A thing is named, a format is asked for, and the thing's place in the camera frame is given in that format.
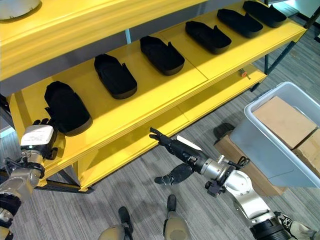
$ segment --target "white object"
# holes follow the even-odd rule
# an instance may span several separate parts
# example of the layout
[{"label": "white object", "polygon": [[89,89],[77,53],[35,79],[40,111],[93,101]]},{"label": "white object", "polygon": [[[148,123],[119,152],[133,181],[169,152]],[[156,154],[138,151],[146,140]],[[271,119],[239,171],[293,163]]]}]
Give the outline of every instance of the white object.
[{"label": "white object", "polygon": [[21,138],[21,146],[48,144],[53,133],[54,128],[50,125],[28,126]]},{"label": "white object", "polygon": [[194,148],[194,149],[196,149],[196,150],[202,151],[202,149],[201,149],[199,146],[195,145],[194,143],[192,143],[191,141],[185,139],[184,137],[182,137],[182,136],[180,136],[180,135],[178,135],[178,136],[176,137],[176,139],[177,139],[178,141],[180,141],[180,142],[188,145],[189,147],[192,147],[192,148]]},{"label": "white object", "polygon": [[12,19],[35,9],[40,0],[0,0],[0,20]]},{"label": "white object", "polygon": [[283,82],[244,108],[245,119],[230,139],[279,187],[316,187],[320,179],[253,112],[278,96],[320,126],[320,105],[291,82]]}]

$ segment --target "shelving unit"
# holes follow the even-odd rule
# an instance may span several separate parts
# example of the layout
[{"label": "shelving unit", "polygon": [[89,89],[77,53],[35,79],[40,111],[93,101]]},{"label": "shelving unit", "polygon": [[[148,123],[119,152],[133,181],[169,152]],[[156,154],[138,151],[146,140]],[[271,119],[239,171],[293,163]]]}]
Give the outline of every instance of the shelving unit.
[{"label": "shelving unit", "polygon": [[[243,2],[241,1],[226,8],[244,15],[245,11],[242,6]],[[229,49],[223,54],[212,55],[203,49],[187,35],[184,22],[160,32],[206,78],[216,79],[216,81],[225,78],[290,41],[298,41],[306,31],[299,24],[287,19],[278,28],[271,28],[263,24],[263,29],[258,36],[246,38],[222,23],[217,18],[217,12],[209,12],[190,19],[190,21],[202,22],[211,28],[217,25],[232,40]]]},{"label": "shelving unit", "polygon": [[[243,13],[242,2],[228,7]],[[83,100],[93,118],[93,125],[74,137],[58,136],[58,157],[44,161],[46,178],[72,165],[80,190],[85,191],[98,180],[129,163],[154,147],[149,128],[159,128],[169,136],[239,95],[266,77],[250,65],[254,60],[274,49],[297,41],[305,32],[298,24],[287,20],[279,28],[264,25],[259,36],[244,38],[216,18],[216,12],[199,17],[226,33],[232,43],[220,55],[213,55],[200,47],[185,33],[185,23],[154,34],[172,44],[186,58],[182,71],[163,76],[141,53],[139,41],[122,46],[108,54],[126,63],[138,83],[138,91],[124,100],[113,99],[104,88],[94,69],[94,59],[46,78],[8,99],[19,138],[35,119],[48,117],[44,100],[46,86],[53,81],[69,84]],[[240,77],[244,68],[251,79]]]},{"label": "shelving unit", "polygon": [[80,181],[81,191],[157,145],[149,138],[150,127],[172,136],[186,126],[221,106],[239,93],[262,82],[266,77],[253,65],[245,67],[250,75],[234,73],[206,90],[189,98],[164,114],[118,138],[98,151],[78,160],[72,166]]},{"label": "shelving unit", "polygon": [[42,0],[16,21],[0,21],[0,81],[125,29],[206,0]]}]

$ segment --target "white label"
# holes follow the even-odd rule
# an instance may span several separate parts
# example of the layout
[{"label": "white label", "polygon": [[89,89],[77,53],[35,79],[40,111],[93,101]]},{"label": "white label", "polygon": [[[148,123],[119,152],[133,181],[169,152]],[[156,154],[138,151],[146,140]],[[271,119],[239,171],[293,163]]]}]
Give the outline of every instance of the white label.
[{"label": "white label", "polygon": [[21,146],[48,144],[53,133],[54,128],[50,125],[28,126],[21,138]]}]

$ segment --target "cable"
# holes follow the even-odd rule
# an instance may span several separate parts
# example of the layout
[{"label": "cable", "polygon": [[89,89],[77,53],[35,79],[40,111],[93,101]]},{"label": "cable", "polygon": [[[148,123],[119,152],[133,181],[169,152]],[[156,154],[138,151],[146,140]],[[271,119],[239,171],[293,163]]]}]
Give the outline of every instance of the cable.
[{"label": "cable", "polygon": [[241,166],[241,168],[244,168],[246,165],[248,165],[251,162],[251,160],[245,156],[240,157],[238,161],[238,165]]},{"label": "cable", "polygon": [[21,157],[18,159],[18,161],[14,161],[10,157],[6,157],[4,159],[4,167],[5,167],[5,171],[8,174],[8,176],[10,176],[12,173],[12,170],[11,170],[12,165],[18,169],[22,169],[24,167],[21,163],[19,163],[21,161],[21,159],[22,159]]}]

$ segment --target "black cable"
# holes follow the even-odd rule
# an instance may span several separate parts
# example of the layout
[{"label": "black cable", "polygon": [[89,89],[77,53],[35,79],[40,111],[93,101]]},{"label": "black cable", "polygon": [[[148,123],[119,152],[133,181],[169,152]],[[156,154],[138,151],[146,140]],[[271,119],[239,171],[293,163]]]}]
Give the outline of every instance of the black cable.
[{"label": "black cable", "polygon": [[10,157],[6,157],[4,159],[4,167],[5,167],[5,171],[8,174],[8,176],[10,176],[12,173],[12,170],[11,170],[12,166],[15,166],[18,169],[21,169],[24,167],[21,163],[19,163],[20,161],[21,161],[21,158],[19,158],[18,161],[14,161]]},{"label": "black cable", "polygon": [[245,156],[240,157],[238,161],[238,165],[241,166],[241,168],[244,168],[246,165],[248,165],[251,162],[251,160]]},{"label": "black cable", "polygon": [[236,170],[240,170],[242,167],[236,163],[234,163],[233,161],[228,161],[227,162],[230,166],[234,166]]}]

